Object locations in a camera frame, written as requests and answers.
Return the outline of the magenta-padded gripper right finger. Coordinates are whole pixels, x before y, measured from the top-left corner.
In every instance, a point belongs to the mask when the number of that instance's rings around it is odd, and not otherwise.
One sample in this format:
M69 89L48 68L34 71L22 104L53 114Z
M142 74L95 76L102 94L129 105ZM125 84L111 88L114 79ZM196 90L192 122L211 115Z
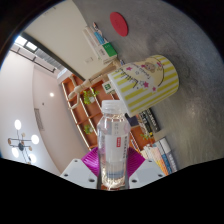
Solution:
M133 148L128 149L125 177L126 189L144 187L164 176L165 174L153 160L145 159Z

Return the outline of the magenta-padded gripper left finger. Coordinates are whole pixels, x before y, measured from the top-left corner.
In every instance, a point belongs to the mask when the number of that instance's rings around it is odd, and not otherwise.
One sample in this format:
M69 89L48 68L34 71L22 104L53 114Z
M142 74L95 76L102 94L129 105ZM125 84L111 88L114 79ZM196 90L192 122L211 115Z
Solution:
M99 173L98 149L94 148L81 159L73 159L60 177L80 187L96 189Z

